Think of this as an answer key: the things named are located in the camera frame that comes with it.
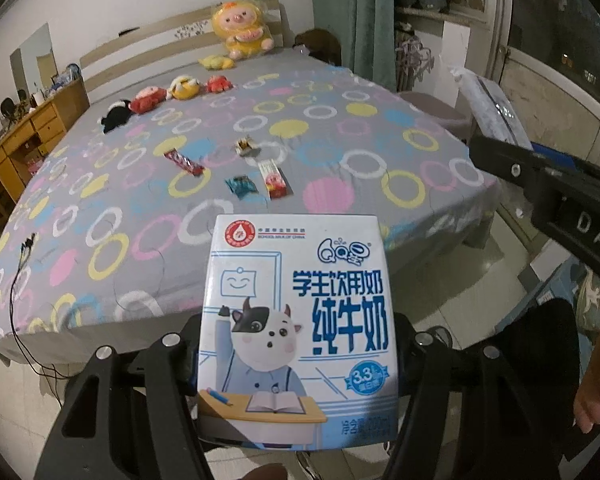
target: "mirror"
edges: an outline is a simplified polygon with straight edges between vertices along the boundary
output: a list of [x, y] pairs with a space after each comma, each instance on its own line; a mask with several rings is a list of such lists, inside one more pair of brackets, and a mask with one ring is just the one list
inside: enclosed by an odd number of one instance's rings
[[45, 23], [11, 54], [11, 71], [18, 97], [34, 95], [49, 88], [58, 74], [51, 45], [49, 24]]

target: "window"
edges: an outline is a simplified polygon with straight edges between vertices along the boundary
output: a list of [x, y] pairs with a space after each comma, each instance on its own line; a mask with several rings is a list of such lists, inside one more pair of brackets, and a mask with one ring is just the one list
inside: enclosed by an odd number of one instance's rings
[[509, 46], [600, 103], [600, 16], [589, 0], [513, 0]]

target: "red candy wrapper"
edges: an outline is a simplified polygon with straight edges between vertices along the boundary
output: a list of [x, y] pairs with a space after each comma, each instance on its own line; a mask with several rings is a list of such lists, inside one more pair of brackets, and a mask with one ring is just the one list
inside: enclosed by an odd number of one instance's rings
[[273, 160], [263, 160], [258, 164], [260, 174], [264, 179], [264, 184], [269, 192], [269, 198], [281, 198], [286, 196], [286, 183], [282, 178], [280, 170]]
[[165, 152], [164, 156], [175, 162], [178, 167], [182, 168], [184, 171], [187, 171], [193, 176], [200, 176], [202, 175], [202, 172], [205, 171], [203, 166], [193, 162], [189, 157], [184, 156], [176, 149]]

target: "desk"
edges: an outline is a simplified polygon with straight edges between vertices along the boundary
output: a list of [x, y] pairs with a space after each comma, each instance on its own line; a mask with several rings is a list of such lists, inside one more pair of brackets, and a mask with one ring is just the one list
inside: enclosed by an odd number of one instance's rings
[[48, 155], [75, 121], [89, 108], [82, 79], [56, 92], [23, 117], [0, 139], [0, 182], [14, 202], [22, 195], [31, 174], [25, 159], [33, 150]]
[[300, 397], [303, 414], [247, 412], [250, 395], [223, 393], [231, 406], [198, 392], [198, 427], [201, 435], [236, 443], [275, 443], [277, 447], [308, 446], [320, 448], [320, 425], [327, 421], [312, 397]]

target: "yellow plush toy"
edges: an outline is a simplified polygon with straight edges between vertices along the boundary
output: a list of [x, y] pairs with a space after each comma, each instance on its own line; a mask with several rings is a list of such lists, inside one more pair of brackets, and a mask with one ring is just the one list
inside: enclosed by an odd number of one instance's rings
[[206, 56], [204, 59], [199, 59], [198, 63], [207, 70], [227, 70], [235, 66], [233, 59], [218, 56], [218, 54], [212, 54], [211, 56]]
[[200, 92], [200, 83], [197, 79], [188, 75], [179, 75], [171, 82], [167, 91], [167, 99], [178, 99], [184, 101], [195, 97]]
[[241, 0], [224, 4], [216, 10], [211, 22], [233, 60], [257, 56], [274, 46], [262, 11], [254, 2]]

